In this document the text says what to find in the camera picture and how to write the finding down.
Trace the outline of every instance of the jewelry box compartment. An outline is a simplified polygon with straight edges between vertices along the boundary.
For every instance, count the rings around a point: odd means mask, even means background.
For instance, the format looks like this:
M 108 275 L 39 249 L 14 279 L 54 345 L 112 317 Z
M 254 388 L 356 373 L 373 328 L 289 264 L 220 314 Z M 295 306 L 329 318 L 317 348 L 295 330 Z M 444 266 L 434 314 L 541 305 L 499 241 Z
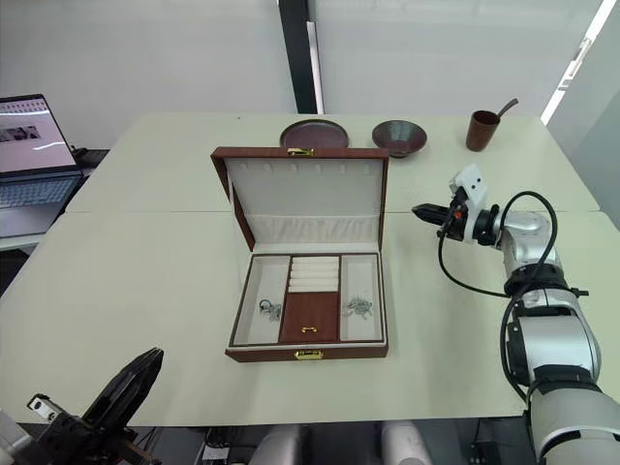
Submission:
M 254 255 L 226 354 L 237 361 L 385 357 L 378 253 Z

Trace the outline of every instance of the brown mug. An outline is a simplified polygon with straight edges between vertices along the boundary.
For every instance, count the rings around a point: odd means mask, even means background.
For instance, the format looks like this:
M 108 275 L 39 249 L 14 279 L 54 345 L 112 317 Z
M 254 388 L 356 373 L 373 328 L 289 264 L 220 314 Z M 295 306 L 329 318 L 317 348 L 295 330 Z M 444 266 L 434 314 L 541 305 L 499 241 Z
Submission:
M 485 109 L 474 111 L 469 122 L 467 138 L 465 139 L 467 148 L 475 152 L 484 150 L 493 137 L 500 121 L 500 117 L 493 111 Z

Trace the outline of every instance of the brown plate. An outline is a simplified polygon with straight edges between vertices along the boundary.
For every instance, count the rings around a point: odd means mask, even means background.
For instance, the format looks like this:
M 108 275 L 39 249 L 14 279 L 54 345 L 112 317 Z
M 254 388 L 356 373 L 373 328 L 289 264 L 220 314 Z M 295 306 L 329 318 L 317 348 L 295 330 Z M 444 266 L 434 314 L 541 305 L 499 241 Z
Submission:
M 297 121 L 282 132 L 280 146 L 286 148 L 345 148 L 349 136 L 342 126 L 326 119 Z
M 385 121 L 372 131 L 372 140 L 380 148 L 386 148 L 394 158 L 404 158 L 417 152 L 428 139 L 424 130 L 410 121 L 393 119 Z

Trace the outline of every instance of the small box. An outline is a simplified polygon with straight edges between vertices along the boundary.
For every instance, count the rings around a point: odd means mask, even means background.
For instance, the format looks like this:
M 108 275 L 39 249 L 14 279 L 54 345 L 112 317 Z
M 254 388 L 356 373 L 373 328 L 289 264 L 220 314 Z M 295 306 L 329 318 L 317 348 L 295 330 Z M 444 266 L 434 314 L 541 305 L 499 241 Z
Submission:
M 252 251 L 226 354 L 385 357 L 387 152 L 218 147 L 211 159 Z

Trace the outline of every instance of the laptop screen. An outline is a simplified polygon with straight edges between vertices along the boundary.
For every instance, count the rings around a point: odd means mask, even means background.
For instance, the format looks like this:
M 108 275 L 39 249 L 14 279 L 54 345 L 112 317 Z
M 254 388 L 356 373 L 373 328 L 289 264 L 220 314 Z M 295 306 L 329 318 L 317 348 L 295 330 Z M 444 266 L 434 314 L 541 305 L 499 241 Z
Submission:
M 43 96 L 0 101 L 0 173 L 75 164 Z

